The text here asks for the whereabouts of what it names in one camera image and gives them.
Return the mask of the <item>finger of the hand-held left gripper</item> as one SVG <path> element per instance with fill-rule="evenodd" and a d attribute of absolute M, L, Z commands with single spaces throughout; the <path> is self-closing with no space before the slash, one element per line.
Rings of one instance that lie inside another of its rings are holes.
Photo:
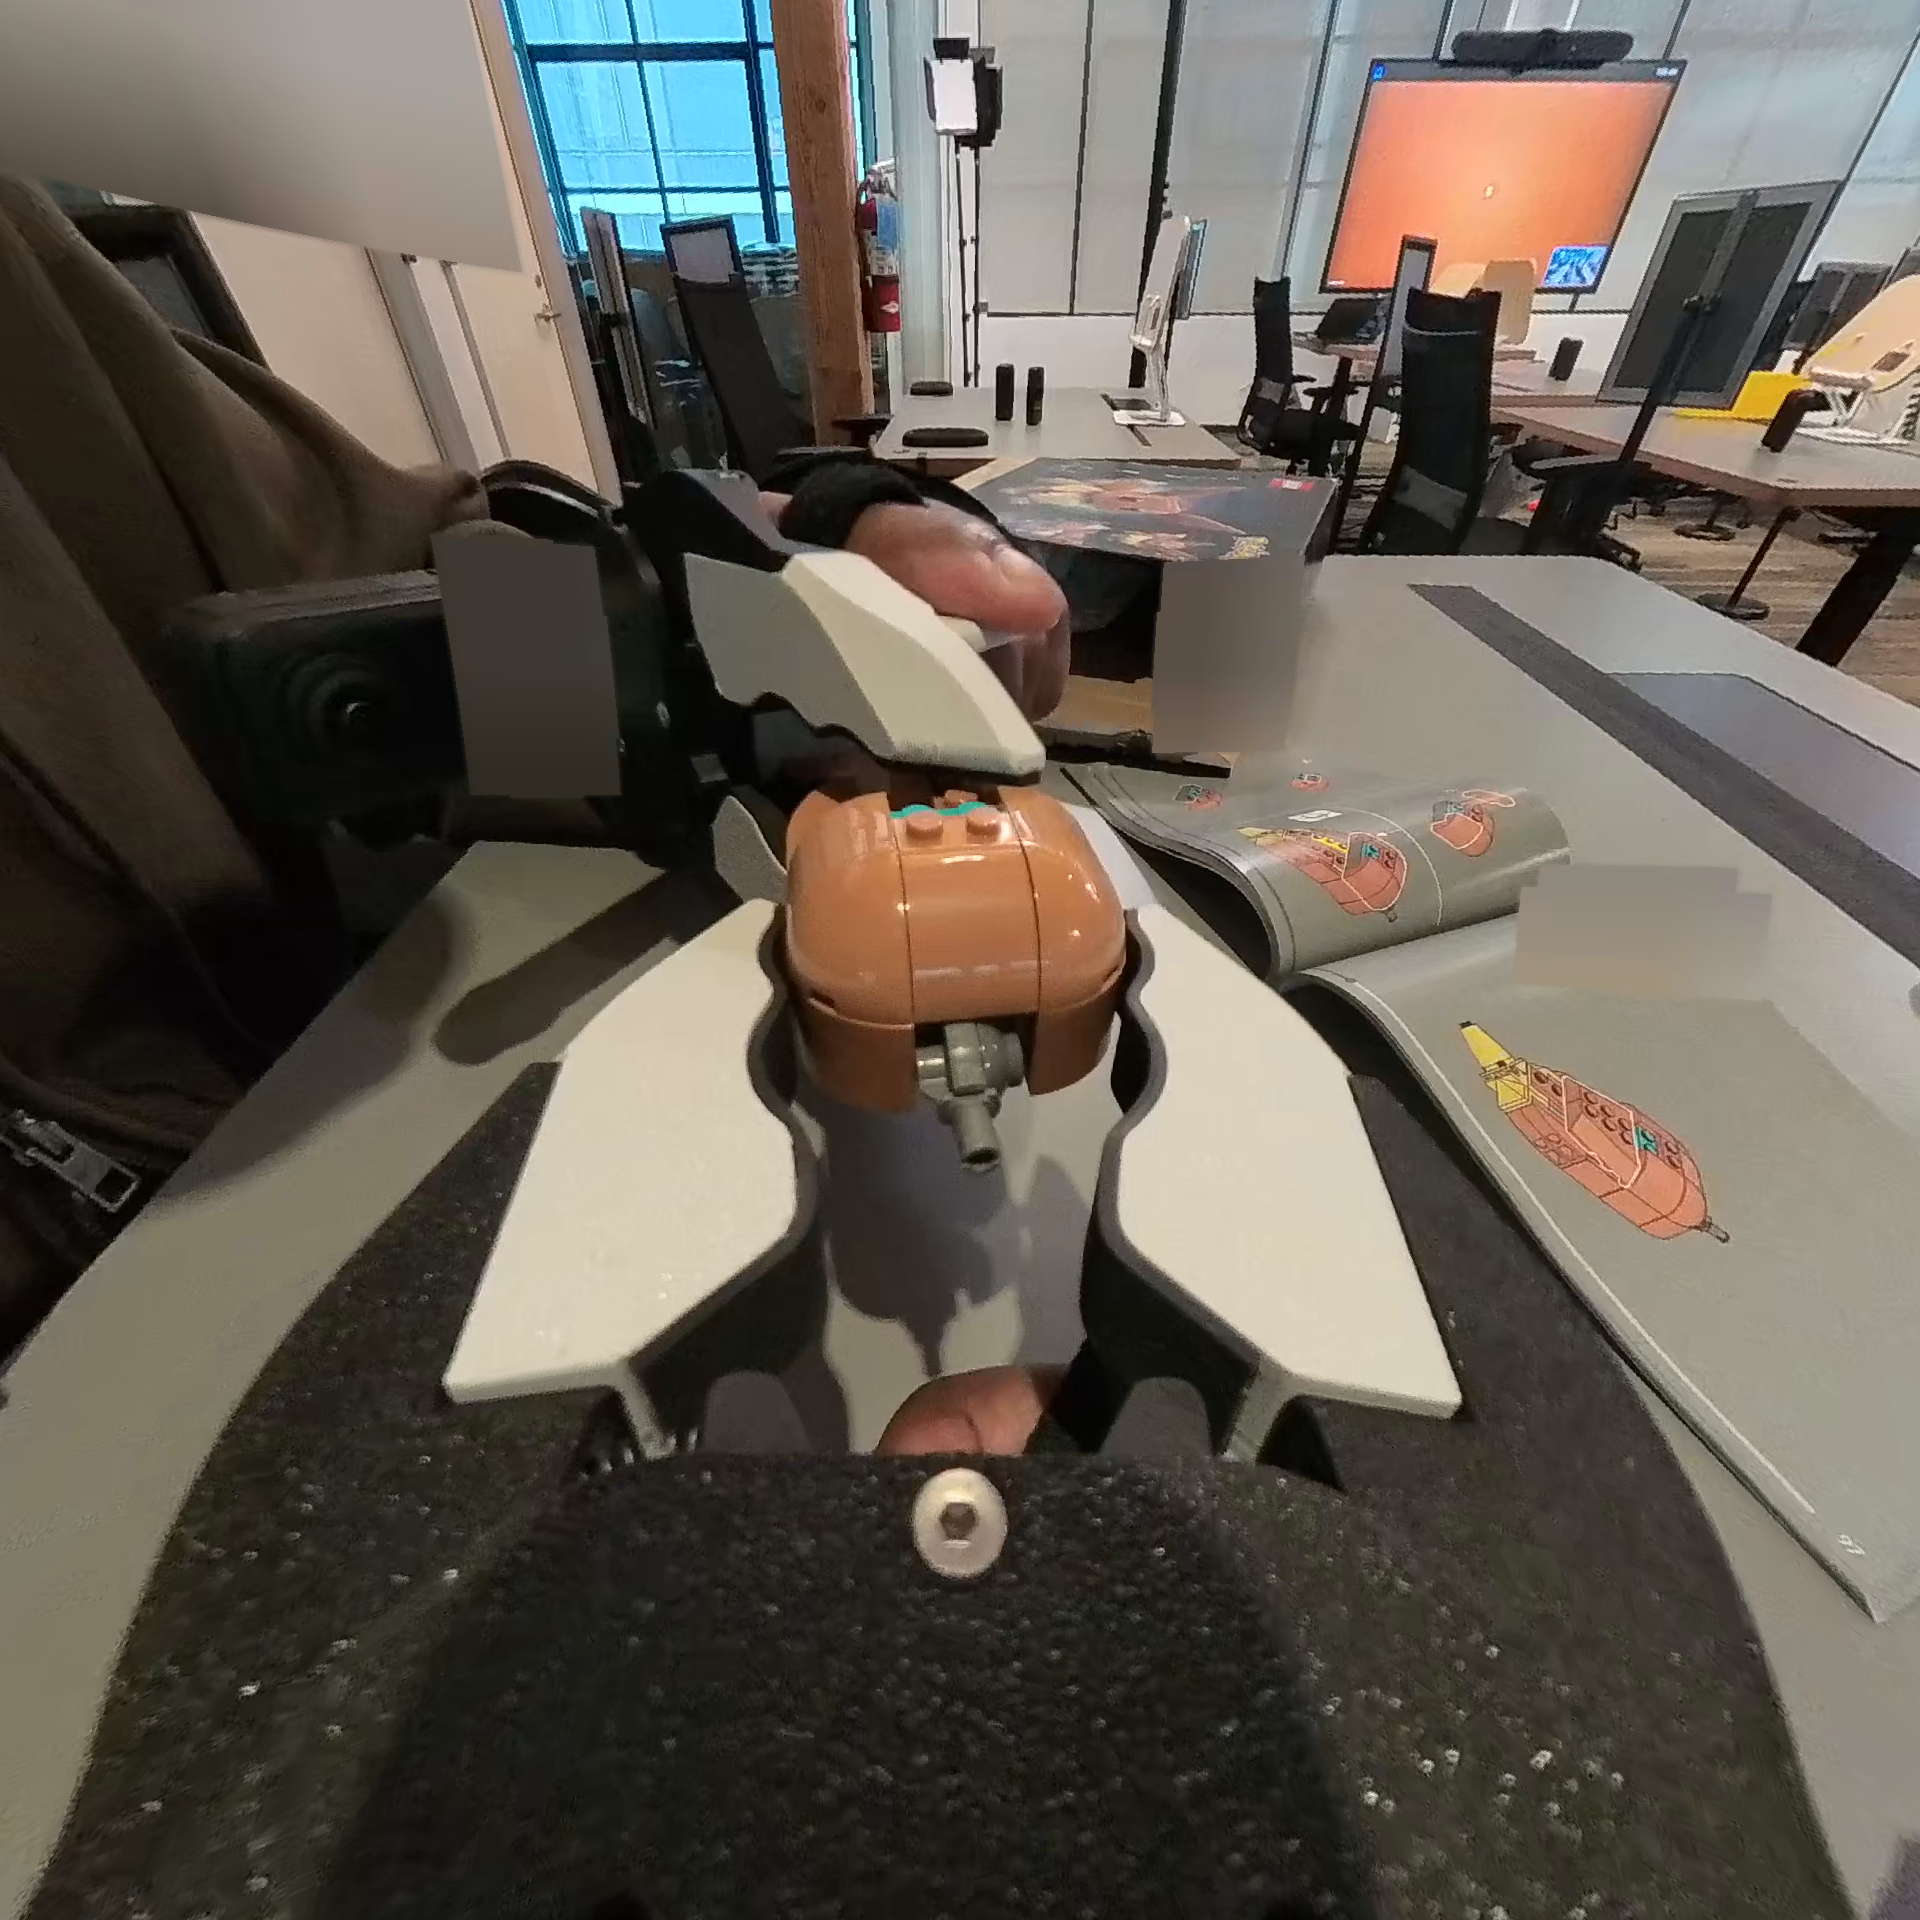
<path fill-rule="evenodd" d="M 712 867 L 734 898 L 787 898 L 782 815 L 726 796 L 712 817 Z"/>
<path fill-rule="evenodd" d="M 719 696 L 790 707 L 870 758 L 1036 783 L 1047 748 L 978 649 L 870 562 L 802 549 L 777 571 L 689 553 L 689 628 Z"/>

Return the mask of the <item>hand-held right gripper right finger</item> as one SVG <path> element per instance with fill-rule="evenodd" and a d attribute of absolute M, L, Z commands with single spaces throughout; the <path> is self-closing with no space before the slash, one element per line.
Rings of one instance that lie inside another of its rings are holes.
<path fill-rule="evenodd" d="M 1197 1391 L 1217 1457 L 1298 1402 L 1452 1420 L 1461 1388 L 1330 1043 L 1161 907 L 1126 916 L 1095 1189 L 1095 1367 Z"/>

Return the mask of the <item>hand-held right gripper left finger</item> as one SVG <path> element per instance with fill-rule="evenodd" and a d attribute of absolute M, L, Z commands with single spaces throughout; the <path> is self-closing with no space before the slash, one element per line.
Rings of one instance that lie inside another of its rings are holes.
<path fill-rule="evenodd" d="M 443 1367 L 455 1403 L 612 1391 L 688 1453 L 732 1375 L 823 1333 L 821 1164 L 792 1115 L 780 907 L 751 898 L 563 1050 Z"/>

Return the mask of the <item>brown brick vehicle model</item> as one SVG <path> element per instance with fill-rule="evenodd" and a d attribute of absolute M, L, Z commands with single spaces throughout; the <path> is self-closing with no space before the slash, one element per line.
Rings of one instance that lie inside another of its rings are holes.
<path fill-rule="evenodd" d="M 990 1172 L 1003 1095 L 1101 1063 L 1126 926 L 1083 827 L 1036 786 L 812 793 L 787 822 L 782 969 L 826 1096 L 928 1107 Z"/>

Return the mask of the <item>grey desk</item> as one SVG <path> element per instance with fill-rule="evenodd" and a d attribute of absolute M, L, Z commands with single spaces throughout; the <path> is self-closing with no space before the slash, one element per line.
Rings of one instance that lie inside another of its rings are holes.
<path fill-rule="evenodd" d="M 1539 719 L 1499 658 L 1441 637 L 1415 588 L 1471 588 L 1593 669 L 1748 678 L 1916 768 L 1916 707 L 1596 562 L 1330 562 L 1310 606 L 1301 719 L 1331 720 L 1377 673 L 1424 673 L 1400 752 L 1563 772 L 1598 805 L 1602 861 L 1761 854 L 1682 821 L 1675 783 Z M 60 1297 L 5 1375 L 5 1918 L 27 1918 L 87 1779 L 97 1723 L 182 1499 L 283 1333 L 486 1107 L 669 949 L 641 930 L 631 854 L 478 844 L 382 942 L 202 1150 Z M 1793 882 L 1776 988 L 1900 1123 L 1916 1129 L 1916 974 L 1869 956 Z M 592 916 L 608 949 L 544 964 Z M 1756 1624 L 1812 1806 L 1865 1918 L 1916 1918 L 1916 1605 L 1869 1624 L 1764 1499 L 1627 1375 L 1689 1474 Z"/>

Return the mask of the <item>silver desk monitor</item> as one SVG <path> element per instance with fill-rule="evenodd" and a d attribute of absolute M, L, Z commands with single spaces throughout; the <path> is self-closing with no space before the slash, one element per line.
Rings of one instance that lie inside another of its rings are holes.
<path fill-rule="evenodd" d="M 1170 216 L 1151 244 L 1145 287 L 1132 329 L 1132 353 L 1140 368 L 1132 377 L 1126 399 L 1116 417 L 1132 428 L 1179 428 L 1186 417 L 1170 399 L 1171 333 L 1191 312 L 1205 220 Z"/>

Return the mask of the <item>grey desk hatch cover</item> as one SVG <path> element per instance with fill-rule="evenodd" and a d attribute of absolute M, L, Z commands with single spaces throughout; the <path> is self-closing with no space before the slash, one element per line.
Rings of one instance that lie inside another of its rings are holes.
<path fill-rule="evenodd" d="M 1916 766 L 1731 673 L 1618 673 L 1618 684 L 1780 793 L 1916 870 Z"/>

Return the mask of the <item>person's left hand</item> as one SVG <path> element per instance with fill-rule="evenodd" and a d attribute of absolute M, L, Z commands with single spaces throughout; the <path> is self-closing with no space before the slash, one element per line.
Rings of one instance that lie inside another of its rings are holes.
<path fill-rule="evenodd" d="M 984 658 L 1030 720 L 1047 720 L 1069 684 L 1069 602 L 1057 579 L 1003 533 L 948 501 L 874 501 L 843 542 L 950 617 L 1001 637 Z"/>

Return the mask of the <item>grey office table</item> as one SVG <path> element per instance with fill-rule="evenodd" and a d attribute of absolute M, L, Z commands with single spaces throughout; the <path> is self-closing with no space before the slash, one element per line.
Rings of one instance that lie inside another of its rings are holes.
<path fill-rule="evenodd" d="M 1179 423 L 1120 422 L 1096 391 L 1041 386 L 1041 422 L 1026 422 L 1026 386 L 1016 386 L 1007 422 L 999 422 L 994 386 L 905 394 L 874 436 L 874 458 L 960 477 L 984 464 L 1067 458 L 1067 461 L 1158 461 L 1183 468 L 1238 468 L 1243 451 L 1212 431 Z"/>

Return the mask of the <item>person's brown jacket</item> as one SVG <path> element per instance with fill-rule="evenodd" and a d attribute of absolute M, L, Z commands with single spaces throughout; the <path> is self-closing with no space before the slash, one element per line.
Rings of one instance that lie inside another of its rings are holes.
<path fill-rule="evenodd" d="M 324 1006 L 324 930 L 158 680 L 211 588 L 141 377 L 174 333 L 5 173 L 5 1353 Z"/>

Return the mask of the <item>dark printed cardboard box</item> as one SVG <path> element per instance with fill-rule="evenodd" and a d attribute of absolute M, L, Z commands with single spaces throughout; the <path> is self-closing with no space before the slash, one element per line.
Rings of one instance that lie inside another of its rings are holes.
<path fill-rule="evenodd" d="M 962 485 L 1069 598 L 1069 673 L 1145 694 L 1158 755 L 1266 755 L 1290 729 L 1338 485 L 1281 468 L 1036 458 Z"/>

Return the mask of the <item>black office chair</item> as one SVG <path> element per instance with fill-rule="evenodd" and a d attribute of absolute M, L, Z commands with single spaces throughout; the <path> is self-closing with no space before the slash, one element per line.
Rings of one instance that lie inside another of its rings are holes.
<path fill-rule="evenodd" d="M 1289 278 L 1254 280 L 1252 297 L 1257 365 L 1238 417 L 1238 443 L 1296 471 L 1325 476 L 1331 456 L 1352 436 L 1346 372 L 1331 386 L 1310 386 L 1296 365 L 1290 284 Z"/>
<path fill-rule="evenodd" d="M 732 468 L 767 483 L 787 451 L 812 440 L 812 431 L 756 317 L 734 226 L 732 220 L 663 223 L 658 235 L 682 335 L 726 423 Z"/>
<path fill-rule="evenodd" d="M 1441 297 L 1412 290 L 1400 329 L 1400 433 L 1360 556 L 1596 556 L 1645 571 L 1645 556 L 1568 528 L 1577 483 L 1596 483 L 1585 456 L 1547 471 L 1540 516 L 1514 524 L 1485 512 L 1494 461 L 1494 353 L 1499 294 Z"/>

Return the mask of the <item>white double door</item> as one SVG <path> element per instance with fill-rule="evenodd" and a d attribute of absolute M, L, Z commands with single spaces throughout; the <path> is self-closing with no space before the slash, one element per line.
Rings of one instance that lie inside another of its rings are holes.
<path fill-rule="evenodd" d="M 582 402 L 538 274 L 360 251 L 196 216 L 252 341 L 283 384 L 379 458 L 532 461 L 608 491 L 608 433 Z"/>

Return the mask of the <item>open instruction booklet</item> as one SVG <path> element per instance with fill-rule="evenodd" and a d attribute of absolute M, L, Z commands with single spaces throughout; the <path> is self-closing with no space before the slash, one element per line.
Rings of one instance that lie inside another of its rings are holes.
<path fill-rule="evenodd" d="M 1568 830 L 1517 783 L 1091 762 L 1272 988 L 1374 1021 L 1645 1382 L 1871 1621 L 1916 1603 L 1916 1150 L 1768 1002 L 1519 983 Z"/>

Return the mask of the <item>red fire extinguisher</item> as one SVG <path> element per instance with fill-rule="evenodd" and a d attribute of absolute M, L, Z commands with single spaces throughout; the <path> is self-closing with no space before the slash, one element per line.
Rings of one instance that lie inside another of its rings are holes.
<path fill-rule="evenodd" d="M 868 335 L 903 333 L 900 260 L 903 260 L 900 156 L 874 161 L 855 192 L 862 324 Z"/>

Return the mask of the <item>black framed board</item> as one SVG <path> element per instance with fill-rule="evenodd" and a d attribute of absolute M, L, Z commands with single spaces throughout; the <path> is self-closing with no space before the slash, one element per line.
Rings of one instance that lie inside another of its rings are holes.
<path fill-rule="evenodd" d="M 94 206 L 71 209 L 67 220 L 172 329 L 268 365 L 252 324 L 187 211 Z"/>

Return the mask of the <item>wooden pillar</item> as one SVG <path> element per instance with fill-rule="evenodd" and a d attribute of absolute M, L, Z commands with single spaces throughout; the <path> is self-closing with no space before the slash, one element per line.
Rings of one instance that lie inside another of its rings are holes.
<path fill-rule="evenodd" d="M 862 315 L 856 143 L 852 119 L 849 3 L 768 3 L 782 95 L 782 143 L 795 211 L 802 349 L 812 433 L 852 443 L 874 411 Z"/>

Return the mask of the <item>light panel on tripod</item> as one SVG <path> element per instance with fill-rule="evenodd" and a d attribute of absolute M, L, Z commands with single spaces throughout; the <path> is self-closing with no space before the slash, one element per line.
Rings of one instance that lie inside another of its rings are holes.
<path fill-rule="evenodd" d="M 954 284 L 960 386 L 979 386 L 979 156 L 994 146 L 1003 110 L 1003 77 L 990 46 L 933 39 L 924 58 L 926 113 L 948 143 L 954 187 Z"/>

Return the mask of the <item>black framed window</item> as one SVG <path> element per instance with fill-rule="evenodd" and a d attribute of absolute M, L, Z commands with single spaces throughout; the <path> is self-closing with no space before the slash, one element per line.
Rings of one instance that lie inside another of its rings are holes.
<path fill-rule="evenodd" d="M 505 3 L 548 200 L 566 260 L 585 211 L 630 252 L 729 220 L 744 257 L 792 252 L 772 3 Z"/>

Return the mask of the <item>brown office table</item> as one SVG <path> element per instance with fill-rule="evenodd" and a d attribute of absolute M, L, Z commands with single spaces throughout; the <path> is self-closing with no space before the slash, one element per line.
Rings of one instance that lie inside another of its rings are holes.
<path fill-rule="evenodd" d="M 1796 653 L 1838 665 L 1881 611 L 1886 595 L 1916 553 L 1916 456 L 1886 443 L 1820 440 L 1796 431 L 1768 451 L 1764 428 L 1715 413 L 1689 422 L 1664 407 L 1646 428 L 1624 402 L 1540 407 L 1495 395 L 1494 422 L 1519 433 L 1568 443 L 1598 461 L 1627 461 L 1707 491 L 1728 491 L 1772 512 L 1829 512 L 1869 530 L 1856 565 L 1814 611 Z"/>

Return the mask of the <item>grey mesh partition panel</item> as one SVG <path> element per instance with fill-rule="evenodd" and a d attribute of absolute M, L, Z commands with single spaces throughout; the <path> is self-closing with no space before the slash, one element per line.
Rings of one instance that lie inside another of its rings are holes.
<path fill-rule="evenodd" d="M 1675 200 L 1598 402 L 1731 407 L 1838 192 L 1791 181 Z"/>

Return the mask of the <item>wooden laptop stand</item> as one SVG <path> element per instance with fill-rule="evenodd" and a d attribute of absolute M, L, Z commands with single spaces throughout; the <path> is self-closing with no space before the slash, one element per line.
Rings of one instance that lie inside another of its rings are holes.
<path fill-rule="evenodd" d="M 1820 394 L 1803 436 L 1916 451 L 1916 274 L 1881 287 L 1796 372 Z"/>

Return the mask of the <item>wall display screen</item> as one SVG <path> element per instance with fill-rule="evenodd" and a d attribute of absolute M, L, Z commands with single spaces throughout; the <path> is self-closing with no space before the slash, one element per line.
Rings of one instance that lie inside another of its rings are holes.
<path fill-rule="evenodd" d="M 1593 294 L 1686 73 L 1374 63 L 1318 290 L 1387 290 L 1422 235 L 1437 274 L 1526 260 L 1539 294 Z"/>

